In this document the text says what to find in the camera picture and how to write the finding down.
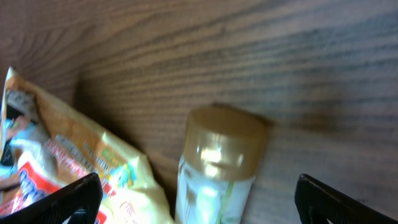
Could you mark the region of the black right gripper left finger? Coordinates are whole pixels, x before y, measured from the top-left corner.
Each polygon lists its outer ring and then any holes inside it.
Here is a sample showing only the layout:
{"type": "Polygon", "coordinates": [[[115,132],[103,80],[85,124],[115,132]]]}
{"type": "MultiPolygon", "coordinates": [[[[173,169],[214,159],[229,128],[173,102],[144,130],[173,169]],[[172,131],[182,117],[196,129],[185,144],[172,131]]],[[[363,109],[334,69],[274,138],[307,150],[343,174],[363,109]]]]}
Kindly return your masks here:
{"type": "Polygon", "coordinates": [[[1,224],[94,224],[103,190],[98,174],[90,173],[12,215],[1,224]]]}

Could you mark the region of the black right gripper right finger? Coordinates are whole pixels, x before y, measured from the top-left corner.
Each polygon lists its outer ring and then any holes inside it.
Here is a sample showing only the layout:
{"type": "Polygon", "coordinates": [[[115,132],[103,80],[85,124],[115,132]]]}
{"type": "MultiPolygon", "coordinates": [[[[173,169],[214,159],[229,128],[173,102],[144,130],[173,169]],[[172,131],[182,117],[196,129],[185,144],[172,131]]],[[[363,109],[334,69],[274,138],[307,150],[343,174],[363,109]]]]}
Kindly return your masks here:
{"type": "Polygon", "coordinates": [[[307,174],[299,176],[294,200],[302,224],[397,224],[307,174]]]}

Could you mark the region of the yellow snack bag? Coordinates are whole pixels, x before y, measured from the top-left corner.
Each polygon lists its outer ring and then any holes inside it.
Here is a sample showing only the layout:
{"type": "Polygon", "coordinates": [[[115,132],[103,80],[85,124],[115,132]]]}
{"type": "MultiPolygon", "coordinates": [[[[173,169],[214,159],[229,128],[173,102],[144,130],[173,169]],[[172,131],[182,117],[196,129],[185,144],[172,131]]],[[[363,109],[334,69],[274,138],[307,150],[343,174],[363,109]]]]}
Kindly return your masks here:
{"type": "Polygon", "coordinates": [[[10,68],[1,103],[1,179],[18,185],[1,191],[1,216],[92,172],[103,189],[97,223],[173,222],[145,154],[10,68]]]}

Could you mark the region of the white tube with gold cap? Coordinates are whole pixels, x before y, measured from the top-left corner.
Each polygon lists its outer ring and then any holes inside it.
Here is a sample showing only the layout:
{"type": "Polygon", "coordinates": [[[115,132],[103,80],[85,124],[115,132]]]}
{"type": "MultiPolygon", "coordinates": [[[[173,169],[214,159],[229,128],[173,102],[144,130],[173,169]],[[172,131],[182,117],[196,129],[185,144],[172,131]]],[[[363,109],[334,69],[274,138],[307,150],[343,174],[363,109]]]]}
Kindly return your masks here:
{"type": "Polygon", "coordinates": [[[240,223],[269,126],[227,106],[189,112],[178,165],[176,223],[240,223]]]}

